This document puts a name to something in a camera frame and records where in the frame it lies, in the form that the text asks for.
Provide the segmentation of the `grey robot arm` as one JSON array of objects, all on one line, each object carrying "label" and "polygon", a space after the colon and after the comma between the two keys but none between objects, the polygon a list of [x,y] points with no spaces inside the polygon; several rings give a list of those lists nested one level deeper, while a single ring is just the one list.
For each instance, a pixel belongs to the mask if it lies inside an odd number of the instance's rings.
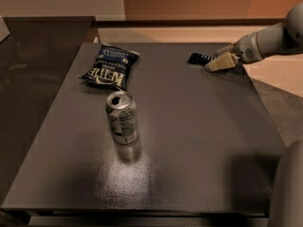
[{"label": "grey robot arm", "polygon": [[[275,55],[303,52],[303,4],[287,13],[281,23],[243,36],[217,50],[205,66],[209,72],[250,64]],[[303,227],[303,139],[282,154],[274,180],[268,227]]]}]

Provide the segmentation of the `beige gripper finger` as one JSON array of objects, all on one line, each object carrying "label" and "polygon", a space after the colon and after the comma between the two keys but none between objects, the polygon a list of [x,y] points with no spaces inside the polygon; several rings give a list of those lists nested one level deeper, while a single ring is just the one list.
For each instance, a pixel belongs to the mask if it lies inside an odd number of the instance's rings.
[{"label": "beige gripper finger", "polygon": [[224,69],[234,68],[237,65],[239,59],[240,58],[236,54],[225,52],[221,54],[218,58],[210,61],[205,66],[205,69],[208,72],[216,72]]},{"label": "beige gripper finger", "polygon": [[216,55],[216,56],[220,56],[220,55],[223,54],[223,53],[226,53],[226,52],[232,53],[233,51],[234,51],[234,45],[233,45],[233,44],[229,44],[229,45],[227,45],[227,46],[225,46],[225,47],[222,47],[222,48],[218,49],[218,50],[215,52],[215,55]]}]

